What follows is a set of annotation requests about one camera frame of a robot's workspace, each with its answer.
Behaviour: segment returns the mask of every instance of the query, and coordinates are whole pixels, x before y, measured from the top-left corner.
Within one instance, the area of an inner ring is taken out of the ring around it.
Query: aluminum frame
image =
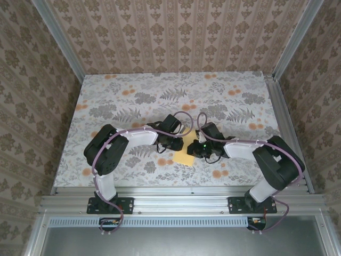
[[[267,88],[273,104],[281,135],[297,155],[303,159],[289,112],[278,81],[265,75]],[[241,217],[261,214],[230,214],[229,196],[243,196],[250,186],[236,187],[118,187],[120,196],[134,197],[134,217]],[[52,188],[52,196],[44,196],[38,212],[25,256],[40,255],[51,217],[88,217],[86,207],[93,197],[93,187]],[[328,216],[323,196],[314,194],[307,171],[304,179],[276,195],[290,205],[289,216],[313,215],[319,226],[320,236],[327,255],[341,255],[340,244]],[[283,215],[286,208],[278,204],[276,216]],[[118,215],[95,215],[118,217]]]
[[[283,75],[322,4],[323,0],[313,0],[308,2],[307,7],[305,8],[289,42],[286,45],[286,48],[283,51],[283,54],[281,55],[281,58],[277,62],[277,65],[273,71],[274,78],[276,80],[279,80]]]
[[[78,58],[73,51],[72,46],[70,45],[67,37],[64,35],[58,22],[56,21],[53,12],[50,10],[47,2],[45,0],[33,0],[33,4],[37,8],[40,16],[42,16],[45,24],[53,35],[66,60],[70,64],[70,67],[74,71],[79,82],[83,83],[84,77],[86,75],[85,71],[78,61]]]

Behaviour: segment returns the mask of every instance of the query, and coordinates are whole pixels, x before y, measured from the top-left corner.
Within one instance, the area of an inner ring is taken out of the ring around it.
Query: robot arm
[[[94,177],[96,191],[100,192],[105,200],[111,201],[117,197],[114,185],[113,170],[118,165],[125,150],[140,145],[159,145],[174,151],[179,151],[183,147],[182,138],[175,138],[162,134],[158,131],[172,133],[181,132],[181,122],[172,115],[168,115],[163,122],[150,123],[145,130],[129,131],[116,136],[99,156],[95,169],[97,174]],[[94,159],[104,143],[115,133],[122,131],[115,129],[111,125],[105,125],[95,138],[84,150],[84,156],[89,165],[93,165]],[[208,135],[218,140],[231,140],[231,142],[219,142],[206,139]],[[255,212],[262,208],[262,203],[277,191],[286,188],[293,180],[298,177],[296,165],[281,152],[272,147],[262,144],[250,144],[232,140],[234,137],[225,138],[213,123],[207,123],[197,131],[199,140],[194,140],[188,146],[188,154],[199,158],[210,158],[212,154],[218,157],[235,158],[241,157],[254,160],[259,165],[264,178],[249,191],[245,193],[244,206]],[[278,136],[273,136],[267,141],[269,144],[279,147],[290,154],[304,170],[303,162],[289,148],[289,146]]]
[[[216,125],[207,123],[201,127],[203,133],[218,140],[231,140],[234,137],[224,138]],[[231,140],[231,142],[218,142],[206,139],[201,131],[197,131],[199,140],[195,140],[188,146],[188,154],[199,158],[210,158],[215,153],[218,157],[224,158],[245,158],[254,160],[259,165],[264,178],[245,193],[244,204],[250,211],[257,211],[262,208],[262,203],[277,191],[285,189],[294,181],[299,173],[295,163],[282,152],[262,144],[250,144]],[[279,147],[291,155],[301,170],[305,166],[299,157],[279,136],[273,136],[267,143]]]
[[[153,131],[140,130],[129,131],[116,136],[104,149],[96,161],[95,169],[97,175],[94,176],[96,190],[99,191],[104,199],[110,201],[117,196],[114,184],[114,172],[124,151],[140,146],[140,145],[159,145],[174,151],[182,149],[182,138],[175,138],[158,131],[167,133],[181,132],[181,122],[173,115],[168,115],[163,122],[150,123],[145,128],[152,128]],[[115,133],[123,129],[115,129],[112,125],[107,124],[98,132],[93,140],[87,145],[84,150],[84,156],[87,162],[92,166],[97,153],[100,151],[103,144]]]

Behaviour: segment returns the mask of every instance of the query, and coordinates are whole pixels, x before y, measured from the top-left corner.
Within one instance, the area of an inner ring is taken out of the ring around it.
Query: sponge
[[[183,133],[188,132],[189,128],[186,128]],[[190,156],[187,154],[187,147],[193,143],[193,140],[197,140],[196,131],[193,129],[189,134],[182,137],[183,147],[182,150],[176,151],[173,157],[173,162],[177,162],[179,164],[184,164],[187,166],[193,166],[194,156]]]

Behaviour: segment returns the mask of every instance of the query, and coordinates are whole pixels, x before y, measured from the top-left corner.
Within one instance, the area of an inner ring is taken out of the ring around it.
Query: floral tablecloth
[[[204,111],[227,136],[268,139],[279,134],[263,74],[259,71],[87,75],[54,182],[55,187],[93,186],[83,151],[104,124],[131,128],[162,121],[168,114]],[[177,116],[186,126],[190,120]],[[156,146],[125,151],[115,169],[118,187],[241,186],[261,177],[257,164],[242,158],[192,167],[173,162],[172,151]]]

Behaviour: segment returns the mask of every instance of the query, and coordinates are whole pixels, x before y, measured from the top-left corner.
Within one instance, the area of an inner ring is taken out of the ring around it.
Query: beige patterned wall
[[[20,255],[49,194],[79,82],[30,1],[0,1],[0,255]]]
[[[280,84],[315,190],[341,233],[341,1],[324,1]]]
[[[271,73],[307,0],[48,0],[86,74]]]

